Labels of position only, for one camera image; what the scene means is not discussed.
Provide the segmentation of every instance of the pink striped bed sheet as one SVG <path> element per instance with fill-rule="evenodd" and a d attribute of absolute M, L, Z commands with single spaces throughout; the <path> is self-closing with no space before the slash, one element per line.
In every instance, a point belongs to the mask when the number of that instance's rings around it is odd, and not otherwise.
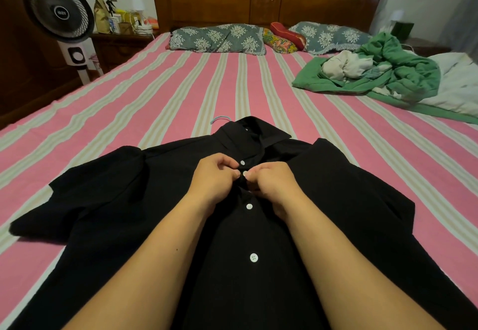
<path fill-rule="evenodd" d="M 415 237 L 478 305 L 478 127 L 322 95 L 290 83 L 312 56 L 197 54 L 163 34 L 111 73 L 0 132 L 0 329 L 20 313 L 63 247 L 26 242 L 9 223 L 44 203 L 48 183 L 123 145 L 140 148 L 215 132 L 257 116 L 347 158 L 416 203 Z"/>

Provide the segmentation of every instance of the black shirt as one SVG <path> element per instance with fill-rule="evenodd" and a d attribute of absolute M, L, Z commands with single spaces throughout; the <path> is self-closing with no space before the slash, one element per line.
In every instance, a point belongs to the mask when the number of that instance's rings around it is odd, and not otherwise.
<path fill-rule="evenodd" d="M 187 192 L 198 161 L 216 152 L 241 171 L 287 162 L 304 193 L 398 287 L 446 328 L 478 328 L 477 309 L 412 235 L 411 200 L 327 140 L 292 140 L 247 117 L 209 136 L 124 146 L 54 180 L 51 199 L 10 232 L 67 246 L 11 329 L 63 327 Z M 287 227 L 243 176 L 206 222 L 172 328 L 329 328 Z"/>

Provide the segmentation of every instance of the white cloth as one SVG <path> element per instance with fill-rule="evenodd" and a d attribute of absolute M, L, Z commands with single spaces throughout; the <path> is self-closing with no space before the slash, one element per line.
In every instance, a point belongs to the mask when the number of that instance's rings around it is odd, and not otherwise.
<path fill-rule="evenodd" d="M 346 78 L 358 79 L 373 68 L 372 58 L 359 58 L 351 51 L 342 51 L 322 65 L 322 72 L 329 78 L 343 81 Z"/>
<path fill-rule="evenodd" d="M 420 103 L 478 117 L 478 66 L 466 53 L 430 57 L 442 72 L 438 94 Z"/>

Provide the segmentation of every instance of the shirt sleeve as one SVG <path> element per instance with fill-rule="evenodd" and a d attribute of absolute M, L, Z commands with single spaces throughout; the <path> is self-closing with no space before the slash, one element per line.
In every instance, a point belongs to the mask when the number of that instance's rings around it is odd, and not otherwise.
<path fill-rule="evenodd" d="M 67 170 L 50 183 L 50 200 L 13 221 L 10 233 L 67 242 L 78 218 L 110 202 L 134 181 L 143 168 L 143 156 L 141 149 L 123 146 Z"/>

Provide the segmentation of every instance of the nightstand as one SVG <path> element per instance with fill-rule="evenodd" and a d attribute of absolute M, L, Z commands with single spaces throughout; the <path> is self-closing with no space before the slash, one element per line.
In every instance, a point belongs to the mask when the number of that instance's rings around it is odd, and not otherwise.
<path fill-rule="evenodd" d="M 153 32 L 155 37 L 159 34 L 159 31 Z M 99 65 L 103 72 L 107 73 L 143 50 L 152 41 L 152 37 L 137 34 L 93 33 L 91 40 L 95 46 Z"/>
<path fill-rule="evenodd" d="M 433 43 L 421 38 L 408 38 L 404 44 L 411 45 L 416 54 L 422 57 L 429 57 L 431 55 L 439 55 L 441 53 L 451 52 L 451 48 Z M 403 49 L 411 50 L 409 47 L 403 45 Z"/>

